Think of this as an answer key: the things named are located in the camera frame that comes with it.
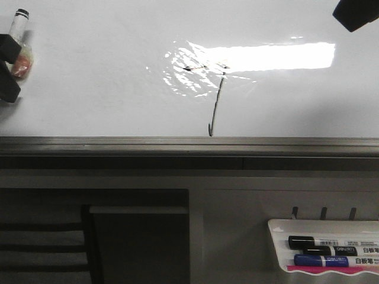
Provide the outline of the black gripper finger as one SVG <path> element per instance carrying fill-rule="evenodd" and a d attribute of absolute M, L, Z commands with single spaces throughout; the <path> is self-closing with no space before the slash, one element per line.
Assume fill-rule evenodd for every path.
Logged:
<path fill-rule="evenodd" d="M 332 15 L 349 32 L 354 32 L 378 19 L 378 0 L 341 0 Z"/>
<path fill-rule="evenodd" d="M 1 34 L 1 99 L 8 103 L 17 100 L 21 88 L 12 77 L 7 63 L 14 64 L 20 51 L 21 46 L 9 34 Z"/>

